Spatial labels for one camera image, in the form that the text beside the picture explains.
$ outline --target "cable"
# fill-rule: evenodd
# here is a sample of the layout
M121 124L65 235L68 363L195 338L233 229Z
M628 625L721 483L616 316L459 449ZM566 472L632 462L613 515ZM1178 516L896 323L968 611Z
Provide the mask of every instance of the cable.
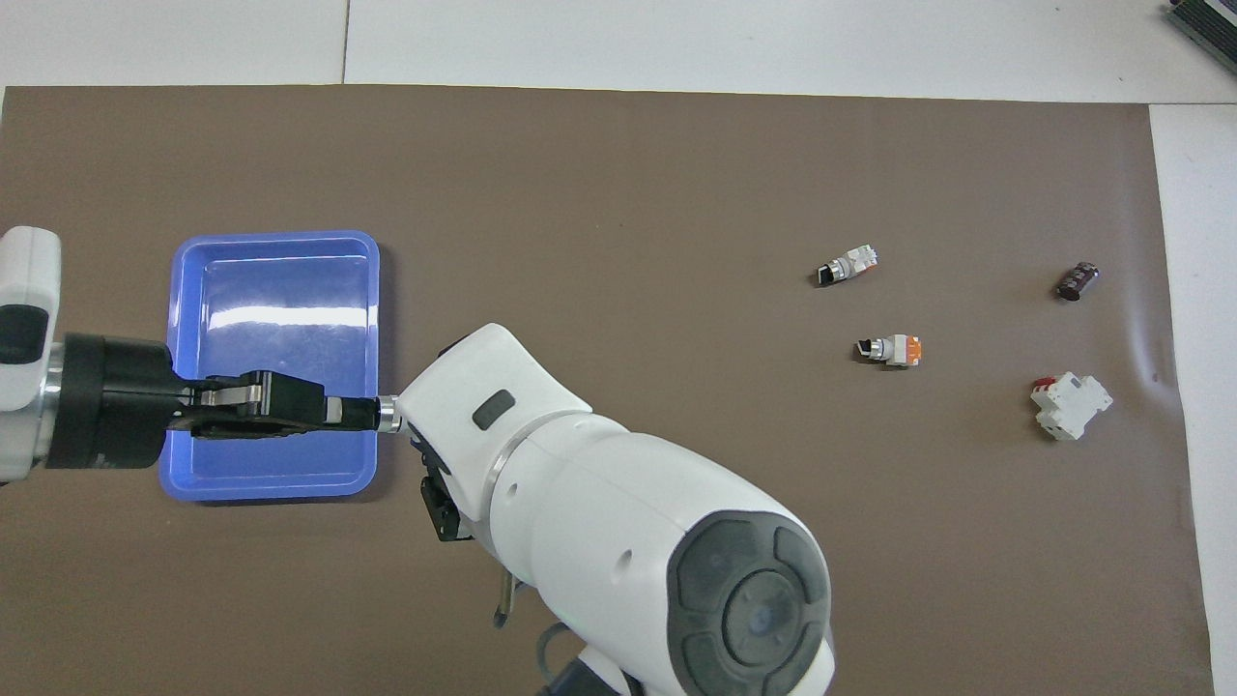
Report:
M558 622L557 624L547 628L542 632L541 638L537 639L537 669L542 673L542 679L546 680L547 685L554 684L554 673L549 671L549 665L546 663L546 648L549 645L554 637L571 630L565 623Z
M622 677L627 681L627 691L631 696L644 696L644 685L640 680L627 673L622 673Z

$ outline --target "brown table surface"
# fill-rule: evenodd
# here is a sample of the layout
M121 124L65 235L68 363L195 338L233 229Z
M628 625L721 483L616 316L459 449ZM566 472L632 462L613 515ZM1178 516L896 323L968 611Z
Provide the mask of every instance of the brown table surface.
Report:
M1144 106L10 88L14 224L64 241L61 329L152 339L184 239L367 231L383 392L497 320L795 511L831 694L1211 692ZM862 242L880 267L811 286ZM1055 300L1080 260L1103 276ZM894 331L922 367L855 359ZM1116 401L1080 443L1028 398L1064 371ZM214 507L36 471L0 491L4 692L532 695L553 619L527 593L490 627L497 565L435 540L422 471L391 439L353 499Z

